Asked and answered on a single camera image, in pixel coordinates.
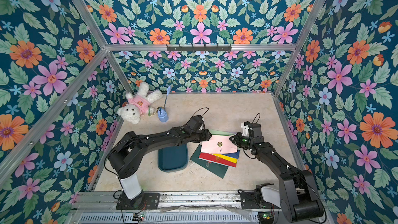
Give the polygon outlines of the light green envelope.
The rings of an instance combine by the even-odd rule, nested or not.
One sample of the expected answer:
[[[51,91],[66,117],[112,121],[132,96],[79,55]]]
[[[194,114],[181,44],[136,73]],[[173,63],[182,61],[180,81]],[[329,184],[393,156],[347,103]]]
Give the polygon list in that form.
[[[219,136],[234,136],[236,133],[209,129],[210,134]]]

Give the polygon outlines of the pink envelope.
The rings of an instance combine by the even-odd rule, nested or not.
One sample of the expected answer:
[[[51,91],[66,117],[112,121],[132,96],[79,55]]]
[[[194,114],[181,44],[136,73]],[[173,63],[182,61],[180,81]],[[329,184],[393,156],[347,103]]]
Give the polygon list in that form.
[[[209,141],[202,142],[201,152],[211,154],[235,153],[238,148],[231,140],[231,136],[212,135]]]

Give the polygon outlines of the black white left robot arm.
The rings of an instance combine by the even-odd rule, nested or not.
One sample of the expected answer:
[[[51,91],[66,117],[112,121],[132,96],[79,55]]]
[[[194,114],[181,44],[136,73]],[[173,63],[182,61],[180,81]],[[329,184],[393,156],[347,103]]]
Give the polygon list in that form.
[[[109,152],[107,159],[115,170],[124,195],[134,201],[143,193],[136,172],[143,157],[153,151],[210,140],[212,134],[205,128],[201,115],[193,116],[179,127],[155,134],[127,133]]]

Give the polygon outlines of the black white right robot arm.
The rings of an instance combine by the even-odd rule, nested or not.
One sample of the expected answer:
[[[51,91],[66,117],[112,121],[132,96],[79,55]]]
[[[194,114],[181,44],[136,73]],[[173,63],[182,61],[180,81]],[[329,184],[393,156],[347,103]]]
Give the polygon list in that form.
[[[312,173],[300,170],[284,159],[264,140],[260,124],[246,121],[241,127],[242,132],[229,140],[242,151],[250,151],[254,159],[270,168],[279,183],[277,189],[274,184],[256,185],[251,201],[259,208],[269,204],[278,207],[290,223],[304,220],[315,223],[315,218],[325,217],[326,211]]]

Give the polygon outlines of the dark teal storage box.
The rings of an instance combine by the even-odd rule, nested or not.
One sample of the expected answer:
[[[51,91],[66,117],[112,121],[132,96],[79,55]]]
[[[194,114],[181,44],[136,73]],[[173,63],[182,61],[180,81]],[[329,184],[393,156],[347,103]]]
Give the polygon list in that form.
[[[158,168],[162,172],[183,170],[188,164],[188,145],[168,147],[158,150]]]

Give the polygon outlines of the dark blue envelope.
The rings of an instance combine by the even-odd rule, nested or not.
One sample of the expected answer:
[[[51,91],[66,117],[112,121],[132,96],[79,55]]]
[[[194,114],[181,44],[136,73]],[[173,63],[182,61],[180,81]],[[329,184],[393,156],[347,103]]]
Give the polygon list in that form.
[[[234,153],[214,153],[215,156],[218,156],[220,158],[226,159],[226,160],[232,160],[235,159],[237,160],[239,158],[240,150],[238,149],[237,152]]]

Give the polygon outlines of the yellow envelope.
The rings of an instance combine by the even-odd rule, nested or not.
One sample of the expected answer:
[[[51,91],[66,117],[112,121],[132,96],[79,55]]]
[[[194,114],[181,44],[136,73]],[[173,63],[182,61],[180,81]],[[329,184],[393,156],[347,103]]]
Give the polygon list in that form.
[[[201,152],[199,155],[199,159],[201,160],[205,160],[216,164],[221,164],[228,167],[236,167],[238,158],[239,158],[239,150],[235,153],[225,153],[225,154]]]

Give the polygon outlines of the red envelope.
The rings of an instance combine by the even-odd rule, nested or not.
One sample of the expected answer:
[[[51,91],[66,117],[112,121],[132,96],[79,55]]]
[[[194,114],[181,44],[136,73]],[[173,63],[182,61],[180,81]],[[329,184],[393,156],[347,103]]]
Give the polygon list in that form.
[[[199,159],[205,160],[205,161],[211,162],[211,163],[220,164],[220,165],[227,166],[227,167],[232,167],[232,168],[236,168],[236,166],[237,166],[237,160],[235,160],[235,159],[232,159],[230,161],[230,160],[220,158],[220,157],[215,156],[210,153],[201,152],[199,155]]]

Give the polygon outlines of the dark green envelope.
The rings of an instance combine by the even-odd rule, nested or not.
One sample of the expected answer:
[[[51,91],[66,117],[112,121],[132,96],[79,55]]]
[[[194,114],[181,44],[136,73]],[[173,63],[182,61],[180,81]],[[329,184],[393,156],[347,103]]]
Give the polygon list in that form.
[[[201,153],[201,148],[202,148],[202,146],[198,145],[195,152],[191,156],[190,160],[193,161],[194,163],[198,164],[200,167],[204,168],[205,170],[218,176],[219,178],[224,178],[227,173],[228,167],[223,166],[221,164],[212,163],[212,162],[208,162],[206,160],[200,159],[199,155]]]

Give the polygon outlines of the white teddy bear pink shirt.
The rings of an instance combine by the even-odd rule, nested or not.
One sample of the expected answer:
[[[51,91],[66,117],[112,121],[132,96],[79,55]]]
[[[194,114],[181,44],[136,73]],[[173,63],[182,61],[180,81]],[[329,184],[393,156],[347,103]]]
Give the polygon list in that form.
[[[149,85],[142,82],[135,95],[130,92],[126,93],[127,104],[117,110],[117,115],[126,122],[139,124],[141,117],[152,116],[156,113],[152,104],[160,100],[162,96],[162,92],[159,90],[149,93]]]

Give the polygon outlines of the right green circuit board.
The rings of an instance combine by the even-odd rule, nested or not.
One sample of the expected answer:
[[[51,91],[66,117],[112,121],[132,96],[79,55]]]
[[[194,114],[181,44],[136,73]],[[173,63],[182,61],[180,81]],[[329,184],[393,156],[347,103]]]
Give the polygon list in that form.
[[[271,213],[258,212],[257,215],[259,224],[273,224],[275,216]]]

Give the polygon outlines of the left green circuit board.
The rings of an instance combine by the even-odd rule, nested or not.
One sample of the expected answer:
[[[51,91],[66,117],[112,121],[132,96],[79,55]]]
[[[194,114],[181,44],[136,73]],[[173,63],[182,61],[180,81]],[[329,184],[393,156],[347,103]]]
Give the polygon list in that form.
[[[131,221],[133,221],[133,222],[143,222],[144,218],[145,218],[144,214],[134,213],[132,218],[131,218]]]

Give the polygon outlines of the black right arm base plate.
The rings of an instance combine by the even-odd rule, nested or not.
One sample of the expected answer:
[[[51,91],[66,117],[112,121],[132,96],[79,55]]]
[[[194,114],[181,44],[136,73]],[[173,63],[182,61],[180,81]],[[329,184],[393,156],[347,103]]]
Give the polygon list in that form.
[[[262,196],[254,191],[244,191],[239,189],[238,194],[240,196],[240,203],[242,209],[271,209],[271,210],[279,210],[280,207],[265,202],[262,199]]]

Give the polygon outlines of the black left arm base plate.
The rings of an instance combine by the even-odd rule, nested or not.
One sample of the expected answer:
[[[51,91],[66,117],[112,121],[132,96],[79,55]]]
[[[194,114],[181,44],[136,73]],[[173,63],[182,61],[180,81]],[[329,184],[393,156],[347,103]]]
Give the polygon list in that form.
[[[153,210],[157,209],[160,203],[159,193],[140,193],[136,198],[130,200],[125,193],[122,193],[117,202],[117,210]]]

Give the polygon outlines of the metal hook rail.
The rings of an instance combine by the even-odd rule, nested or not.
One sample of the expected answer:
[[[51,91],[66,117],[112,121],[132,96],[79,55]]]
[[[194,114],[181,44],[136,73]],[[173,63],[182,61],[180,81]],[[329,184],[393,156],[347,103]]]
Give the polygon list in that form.
[[[196,51],[208,51],[208,52],[218,52],[218,51],[232,51],[231,45],[166,45],[167,51],[176,52],[196,52]]]

